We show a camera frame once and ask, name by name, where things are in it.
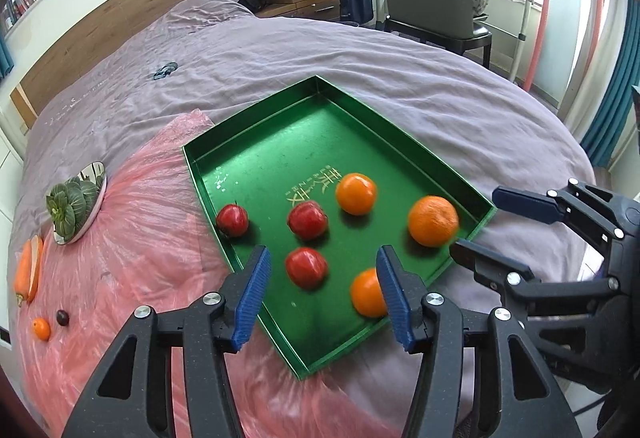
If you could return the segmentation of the orange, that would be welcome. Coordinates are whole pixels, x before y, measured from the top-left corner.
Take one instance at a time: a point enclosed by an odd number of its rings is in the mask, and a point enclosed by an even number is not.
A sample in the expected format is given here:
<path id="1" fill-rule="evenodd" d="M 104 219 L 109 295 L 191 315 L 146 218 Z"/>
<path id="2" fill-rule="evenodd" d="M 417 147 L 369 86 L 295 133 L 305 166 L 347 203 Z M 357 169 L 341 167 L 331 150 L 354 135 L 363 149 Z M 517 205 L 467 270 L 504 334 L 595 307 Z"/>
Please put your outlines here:
<path id="1" fill-rule="evenodd" d="M 47 342 L 51 337 L 51 326 L 43 317 L 36 317 L 32 320 L 32 332 L 40 342 Z"/>
<path id="2" fill-rule="evenodd" d="M 428 195 L 416 201 L 408 213 L 411 237 L 425 247 L 442 247 L 459 230 L 459 216 L 448 199 Z"/>
<path id="3" fill-rule="evenodd" d="M 386 303 L 375 268 L 364 270 L 355 277 L 349 295 L 352 306 L 363 317 L 378 319 L 386 316 Z"/>

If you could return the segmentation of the red apple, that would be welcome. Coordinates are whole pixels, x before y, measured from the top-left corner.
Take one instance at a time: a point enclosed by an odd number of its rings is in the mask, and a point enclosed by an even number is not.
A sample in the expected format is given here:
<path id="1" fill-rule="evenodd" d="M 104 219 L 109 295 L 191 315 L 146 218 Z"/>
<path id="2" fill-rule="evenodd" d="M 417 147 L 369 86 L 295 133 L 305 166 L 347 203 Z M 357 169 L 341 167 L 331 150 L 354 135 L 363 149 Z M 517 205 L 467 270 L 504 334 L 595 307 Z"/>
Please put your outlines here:
<path id="1" fill-rule="evenodd" d="M 329 264 L 317 250 L 299 247 L 285 258 L 285 270 L 296 286 L 312 291 L 326 280 Z"/>
<path id="2" fill-rule="evenodd" d="M 317 202 L 306 201 L 290 211 L 286 224 L 299 239 L 310 241 L 322 236 L 328 229 L 329 219 Z"/>
<path id="3" fill-rule="evenodd" d="M 216 227 L 227 237 L 240 237 L 250 225 L 247 211 L 238 204 L 228 204 L 219 210 L 216 216 Z"/>

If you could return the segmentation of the dark purple plum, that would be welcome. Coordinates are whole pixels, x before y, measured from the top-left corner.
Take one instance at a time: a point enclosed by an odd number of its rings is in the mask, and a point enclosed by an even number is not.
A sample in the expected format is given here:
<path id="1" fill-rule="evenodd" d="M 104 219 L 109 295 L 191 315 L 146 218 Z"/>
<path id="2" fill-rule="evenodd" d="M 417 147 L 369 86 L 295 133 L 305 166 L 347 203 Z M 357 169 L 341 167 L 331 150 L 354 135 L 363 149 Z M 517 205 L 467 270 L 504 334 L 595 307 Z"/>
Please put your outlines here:
<path id="1" fill-rule="evenodd" d="M 56 319 L 56 322 L 58 322 L 58 325 L 62 327 L 66 327 L 67 325 L 70 324 L 70 316 L 65 310 L 56 311 L 55 319 Z"/>

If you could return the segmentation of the orange small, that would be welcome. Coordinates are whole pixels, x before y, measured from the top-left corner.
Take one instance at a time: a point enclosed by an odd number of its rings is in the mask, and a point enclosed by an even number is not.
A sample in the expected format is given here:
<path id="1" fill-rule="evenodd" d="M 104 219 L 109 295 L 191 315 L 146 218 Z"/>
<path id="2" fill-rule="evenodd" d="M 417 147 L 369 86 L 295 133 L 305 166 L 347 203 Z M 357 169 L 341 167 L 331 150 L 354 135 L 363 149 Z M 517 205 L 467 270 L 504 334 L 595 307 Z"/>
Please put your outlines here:
<path id="1" fill-rule="evenodd" d="M 349 173 L 337 183 L 335 198 L 345 213 L 365 216 L 378 199 L 378 187 L 373 180 L 361 173 Z"/>

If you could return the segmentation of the right teal curtain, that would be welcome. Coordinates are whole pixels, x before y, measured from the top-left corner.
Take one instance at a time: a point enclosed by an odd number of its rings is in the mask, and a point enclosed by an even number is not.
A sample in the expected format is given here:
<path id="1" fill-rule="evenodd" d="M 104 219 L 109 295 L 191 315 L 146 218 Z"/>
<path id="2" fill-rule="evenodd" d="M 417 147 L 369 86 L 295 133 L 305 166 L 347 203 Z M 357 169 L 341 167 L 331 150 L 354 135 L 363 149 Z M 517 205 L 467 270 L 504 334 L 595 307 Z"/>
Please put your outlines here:
<path id="1" fill-rule="evenodd" d="M 639 82 L 639 0 L 628 0 L 620 53 L 604 97 L 580 145 L 593 167 L 606 167 L 620 141 Z"/>

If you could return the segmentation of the teal curtain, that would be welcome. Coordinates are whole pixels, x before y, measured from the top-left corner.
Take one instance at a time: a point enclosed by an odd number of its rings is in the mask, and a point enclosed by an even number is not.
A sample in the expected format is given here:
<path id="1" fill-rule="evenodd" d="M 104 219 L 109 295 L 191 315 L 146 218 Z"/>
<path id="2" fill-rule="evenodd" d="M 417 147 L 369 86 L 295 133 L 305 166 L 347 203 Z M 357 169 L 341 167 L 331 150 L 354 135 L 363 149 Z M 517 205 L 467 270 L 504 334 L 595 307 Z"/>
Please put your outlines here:
<path id="1" fill-rule="evenodd" d="M 620 53 L 604 97 L 580 145 L 593 167 L 606 167 L 620 141 L 639 82 L 639 0 L 628 0 Z"/>
<path id="2" fill-rule="evenodd" d="M 0 79 L 6 78 L 14 68 L 13 58 L 3 36 L 0 36 Z"/>

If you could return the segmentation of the pink plastic sheet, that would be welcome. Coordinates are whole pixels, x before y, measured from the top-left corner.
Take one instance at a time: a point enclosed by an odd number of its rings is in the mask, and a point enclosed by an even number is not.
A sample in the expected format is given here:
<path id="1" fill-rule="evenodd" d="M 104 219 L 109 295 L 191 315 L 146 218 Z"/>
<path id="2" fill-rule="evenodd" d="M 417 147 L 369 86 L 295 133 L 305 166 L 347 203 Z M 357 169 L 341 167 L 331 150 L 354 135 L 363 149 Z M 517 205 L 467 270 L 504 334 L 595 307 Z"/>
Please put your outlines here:
<path id="1" fill-rule="evenodd" d="M 141 305 L 188 306 L 228 274 L 196 198 L 182 149 L 210 128 L 200 111 L 182 114 L 108 180 L 102 207 L 75 244 L 47 242 L 38 293 L 17 312 L 13 335 L 28 401 L 57 437 L 108 345 Z M 56 311 L 70 316 L 58 325 Z M 32 320 L 51 326 L 37 340 Z M 233 397 L 250 437 L 396 437 L 399 429 L 361 409 L 320 373 L 296 380 L 255 331 L 228 361 Z"/>

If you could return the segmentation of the pink hula hoop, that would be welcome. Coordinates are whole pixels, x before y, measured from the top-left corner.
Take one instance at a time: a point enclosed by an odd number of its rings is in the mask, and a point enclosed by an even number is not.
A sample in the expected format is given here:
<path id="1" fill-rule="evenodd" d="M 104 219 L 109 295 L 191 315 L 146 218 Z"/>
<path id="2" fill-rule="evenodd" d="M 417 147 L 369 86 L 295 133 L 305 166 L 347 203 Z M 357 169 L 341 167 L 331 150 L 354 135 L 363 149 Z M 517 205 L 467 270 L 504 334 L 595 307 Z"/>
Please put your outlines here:
<path id="1" fill-rule="evenodd" d="M 544 45 L 544 34 L 546 33 L 548 24 L 549 4 L 550 0 L 542 0 L 542 7 L 535 37 L 534 49 L 532 56 L 530 57 L 525 80 L 522 84 L 522 89 L 525 92 L 529 92 L 530 90 L 532 90 L 534 78 L 537 72 L 542 46 Z"/>

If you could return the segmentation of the orange oval dish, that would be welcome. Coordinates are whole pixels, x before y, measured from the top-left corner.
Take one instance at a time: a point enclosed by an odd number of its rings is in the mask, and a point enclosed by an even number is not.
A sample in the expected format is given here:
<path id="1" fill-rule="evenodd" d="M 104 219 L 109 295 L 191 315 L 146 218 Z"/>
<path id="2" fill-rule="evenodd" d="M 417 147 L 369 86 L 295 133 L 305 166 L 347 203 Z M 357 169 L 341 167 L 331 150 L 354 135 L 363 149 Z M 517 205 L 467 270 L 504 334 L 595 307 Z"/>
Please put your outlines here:
<path id="1" fill-rule="evenodd" d="M 28 303 L 31 303 L 35 299 L 38 291 L 42 256 L 43 239 L 39 235 L 34 235 L 30 240 L 30 273 L 29 287 L 26 296 Z"/>

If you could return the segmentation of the white patterned plate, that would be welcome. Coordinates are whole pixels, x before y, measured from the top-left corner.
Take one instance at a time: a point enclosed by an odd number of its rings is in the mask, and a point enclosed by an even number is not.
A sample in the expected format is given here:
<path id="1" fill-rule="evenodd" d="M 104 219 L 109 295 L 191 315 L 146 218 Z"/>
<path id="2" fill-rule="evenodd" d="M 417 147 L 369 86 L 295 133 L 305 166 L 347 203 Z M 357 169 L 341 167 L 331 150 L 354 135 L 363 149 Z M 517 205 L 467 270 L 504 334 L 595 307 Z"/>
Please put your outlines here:
<path id="1" fill-rule="evenodd" d="M 93 161 L 77 175 L 52 187 L 46 206 L 58 245 L 77 242 L 87 232 L 101 208 L 106 186 L 104 164 Z"/>

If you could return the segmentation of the orange carrot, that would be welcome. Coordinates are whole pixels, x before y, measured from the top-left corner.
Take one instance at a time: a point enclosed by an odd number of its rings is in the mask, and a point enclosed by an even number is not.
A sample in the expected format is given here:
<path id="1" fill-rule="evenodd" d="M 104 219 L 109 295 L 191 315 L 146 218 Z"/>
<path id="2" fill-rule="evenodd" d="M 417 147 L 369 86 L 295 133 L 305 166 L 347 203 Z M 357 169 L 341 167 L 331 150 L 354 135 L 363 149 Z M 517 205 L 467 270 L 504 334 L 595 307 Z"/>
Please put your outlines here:
<path id="1" fill-rule="evenodd" d="M 13 291 L 18 306 L 29 299 L 32 289 L 32 242 L 28 239 L 23 246 L 14 274 Z"/>

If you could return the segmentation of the small dark object on bed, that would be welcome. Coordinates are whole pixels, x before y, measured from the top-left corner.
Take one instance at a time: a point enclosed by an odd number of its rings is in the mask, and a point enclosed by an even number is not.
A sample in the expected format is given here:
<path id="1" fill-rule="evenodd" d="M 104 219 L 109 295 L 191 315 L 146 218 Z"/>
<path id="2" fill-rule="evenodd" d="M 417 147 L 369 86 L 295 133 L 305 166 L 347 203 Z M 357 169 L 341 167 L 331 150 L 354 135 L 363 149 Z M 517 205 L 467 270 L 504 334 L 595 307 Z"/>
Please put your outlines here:
<path id="1" fill-rule="evenodd" d="M 176 62 L 169 62 L 163 65 L 160 69 L 157 69 L 157 71 L 154 72 L 152 79 L 153 80 L 164 79 L 169 75 L 171 75 L 173 72 L 175 72 L 175 70 L 177 69 L 178 69 L 178 64 Z"/>

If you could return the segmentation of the dark blue tote bag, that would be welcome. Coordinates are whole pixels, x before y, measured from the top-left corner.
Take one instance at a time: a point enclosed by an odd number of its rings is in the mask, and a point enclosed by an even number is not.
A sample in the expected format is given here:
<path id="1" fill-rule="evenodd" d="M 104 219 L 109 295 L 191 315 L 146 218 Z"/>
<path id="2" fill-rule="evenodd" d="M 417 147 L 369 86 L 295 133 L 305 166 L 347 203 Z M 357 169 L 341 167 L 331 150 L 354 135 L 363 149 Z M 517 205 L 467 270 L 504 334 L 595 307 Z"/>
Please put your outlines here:
<path id="1" fill-rule="evenodd" d="M 340 20 L 358 26 L 373 20 L 372 0 L 338 0 L 340 2 Z"/>

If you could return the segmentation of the wooden headboard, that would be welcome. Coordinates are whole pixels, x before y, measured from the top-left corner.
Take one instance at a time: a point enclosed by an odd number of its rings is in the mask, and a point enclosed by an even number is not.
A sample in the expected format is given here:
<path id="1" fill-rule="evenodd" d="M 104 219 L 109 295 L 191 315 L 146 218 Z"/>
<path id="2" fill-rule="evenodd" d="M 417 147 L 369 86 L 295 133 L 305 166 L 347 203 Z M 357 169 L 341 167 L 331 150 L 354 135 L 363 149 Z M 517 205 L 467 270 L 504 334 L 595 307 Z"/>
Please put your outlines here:
<path id="1" fill-rule="evenodd" d="M 10 94 L 30 129 L 52 98 L 183 0 L 107 0 L 56 40 Z"/>

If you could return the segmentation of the left teal curtain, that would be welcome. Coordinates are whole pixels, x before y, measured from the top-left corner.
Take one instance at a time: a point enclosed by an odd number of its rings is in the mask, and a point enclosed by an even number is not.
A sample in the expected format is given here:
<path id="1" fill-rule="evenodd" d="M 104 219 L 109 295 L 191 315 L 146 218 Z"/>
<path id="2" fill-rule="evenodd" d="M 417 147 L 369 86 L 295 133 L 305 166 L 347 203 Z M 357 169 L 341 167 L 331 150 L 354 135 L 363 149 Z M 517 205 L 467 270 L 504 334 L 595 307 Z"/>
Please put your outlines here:
<path id="1" fill-rule="evenodd" d="M 0 36 L 0 79 L 6 78 L 14 68 L 13 58 L 3 36 Z"/>

